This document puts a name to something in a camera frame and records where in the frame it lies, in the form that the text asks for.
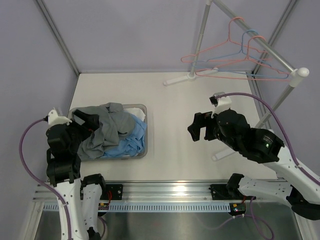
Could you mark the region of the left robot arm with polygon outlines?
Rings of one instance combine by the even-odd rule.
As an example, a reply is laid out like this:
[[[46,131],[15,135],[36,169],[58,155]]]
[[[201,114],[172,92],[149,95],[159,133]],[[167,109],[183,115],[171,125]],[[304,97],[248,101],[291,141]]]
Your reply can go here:
[[[100,240],[98,203],[108,188],[101,174],[81,178],[78,156],[79,146],[92,130],[55,109],[48,113],[47,122],[46,174],[58,202],[61,239]]]

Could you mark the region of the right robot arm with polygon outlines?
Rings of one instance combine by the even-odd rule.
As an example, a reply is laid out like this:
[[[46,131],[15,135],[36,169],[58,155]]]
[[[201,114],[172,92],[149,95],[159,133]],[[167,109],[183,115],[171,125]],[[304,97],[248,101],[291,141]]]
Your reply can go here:
[[[195,113],[187,128],[193,141],[199,141],[205,128],[206,141],[219,140],[242,157],[262,164],[280,174],[285,183],[257,180],[233,173],[226,184],[226,192],[233,199],[258,197],[279,202],[299,216],[317,221],[320,218],[320,187],[295,164],[284,142],[267,129],[253,128],[244,115],[228,109],[219,114]]]

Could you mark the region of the white shirt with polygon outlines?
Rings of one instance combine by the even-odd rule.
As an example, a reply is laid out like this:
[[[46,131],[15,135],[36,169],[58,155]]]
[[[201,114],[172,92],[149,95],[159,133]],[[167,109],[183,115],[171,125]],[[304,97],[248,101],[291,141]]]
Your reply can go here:
[[[146,148],[145,138],[147,124],[145,123],[146,115],[140,108],[126,108],[125,112],[132,115],[135,120],[135,127],[126,140],[126,154],[130,157],[136,157],[142,154]]]

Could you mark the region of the grey shirt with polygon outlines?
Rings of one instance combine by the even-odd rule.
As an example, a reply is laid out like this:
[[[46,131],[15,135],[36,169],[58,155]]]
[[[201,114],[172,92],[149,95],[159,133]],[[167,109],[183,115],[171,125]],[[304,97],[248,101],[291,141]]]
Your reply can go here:
[[[100,158],[108,150],[117,147],[121,140],[132,134],[136,127],[134,117],[124,111],[120,103],[109,102],[99,106],[78,107],[88,115],[98,116],[98,129],[84,140],[78,149],[81,160]]]

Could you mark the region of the blue shirt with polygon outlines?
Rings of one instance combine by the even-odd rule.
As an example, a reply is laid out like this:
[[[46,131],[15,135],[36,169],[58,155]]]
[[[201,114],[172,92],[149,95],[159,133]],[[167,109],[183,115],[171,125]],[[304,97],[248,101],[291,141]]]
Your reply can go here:
[[[146,115],[138,108],[129,108],[125,110],[135,121],[135,127],[132,133],[125,139],[120,140],[118,146],[104,152],[103,158],[122,158],[136,157],[142,154],[146,149]]]

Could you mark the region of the blue wire hanger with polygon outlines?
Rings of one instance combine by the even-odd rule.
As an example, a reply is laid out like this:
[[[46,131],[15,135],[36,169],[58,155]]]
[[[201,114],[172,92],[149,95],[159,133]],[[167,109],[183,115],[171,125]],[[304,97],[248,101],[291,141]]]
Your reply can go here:
[[[290,72],[273,67],[270,64],[271,59],[268,57],[260,57],[252,55],[251,53],[265,54],[267,51],[264,49],[258,49],[251,46],[251,42],[255,39],[264,40],[265,38],[261,35],[251,37],[245,41],[245,35],[241,36],[239,42],[232,40],[231,31],[228,30],[227,38],[225,41],[207,47],[194,54],[195,57],[199,57],[202,54],[208,53],[220,47],[237,47],[233,52],[221,54],[218,56],[208,57],[205,59],[197,59],[191,62],[191,66],[194,68],[196,75],[201,77],[212,77],[214,73],[230,72],[233,74],[241,75],[242,79],[252,77],[261,78],[266,81],[277,81],[286,82],[289,80]],[[253,72],[245,72],[237,69],[242,64],[257,64],[260,67],[266,67],[267,69],[274,72],[271,75],[263,75]]]

